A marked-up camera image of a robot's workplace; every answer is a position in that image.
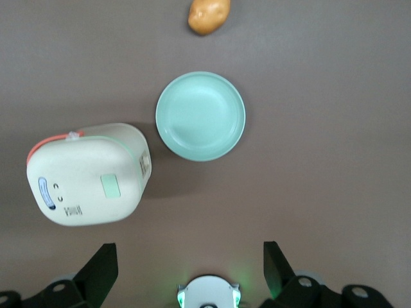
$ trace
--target gray tabletop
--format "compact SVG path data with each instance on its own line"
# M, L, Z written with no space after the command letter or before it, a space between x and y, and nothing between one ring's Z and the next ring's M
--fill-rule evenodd
M103 243L119 276L103 307L178 307L177 284L213 273L243 305L270 296L263 241L340 292L411 297L411 2L233 0L206 37L190 0L0 3L0 290L34 295L79 270ZM240 92L242 138L191 162L155 126L162 90L209 71ZM150 148L153 173L131 216L62 227L26 179L39 140L124 122Z

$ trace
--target green plate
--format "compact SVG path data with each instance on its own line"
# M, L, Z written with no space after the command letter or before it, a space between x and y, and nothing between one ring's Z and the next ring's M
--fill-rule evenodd
M193 72L164 89L155 120L170 150L204 162L223 156L237 144L244 131L245 108L228 80L209 72Z

